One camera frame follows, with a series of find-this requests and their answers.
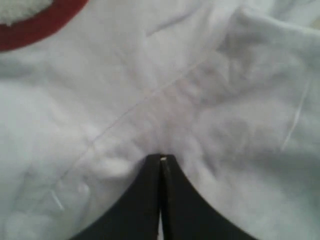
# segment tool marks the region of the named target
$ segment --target black object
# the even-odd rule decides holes
[[[93,225],[71,240],[254,240],[194,189],[173,155],[150,155],[138,176]]]

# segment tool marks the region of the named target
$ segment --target red collar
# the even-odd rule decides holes
[[[32,18],[0,24],[0,51],[14,50],[40,41],[60,30],[88,0],[54,0],[52,5]]]

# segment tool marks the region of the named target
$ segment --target white fabric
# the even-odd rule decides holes
[[[26,20],[52,4],[53,0],[0,0],[0,24]]]
[[[258,239],[318,240],[319,6],[91,0],[0,53],[0,239],[70,237],[161,152]]]

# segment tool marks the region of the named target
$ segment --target red trim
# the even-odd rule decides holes
[[[40,41],[65,26],[88,0],[54,0],[52,5],[32,18],[14,23],[0,24],[0,51],[24,47]]]

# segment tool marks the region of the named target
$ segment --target white cloth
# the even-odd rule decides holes
[[[91,0],[0,53],[0,239],[69,238],[161,152],[258,239],[318,240],[319,14],[319,0]]]

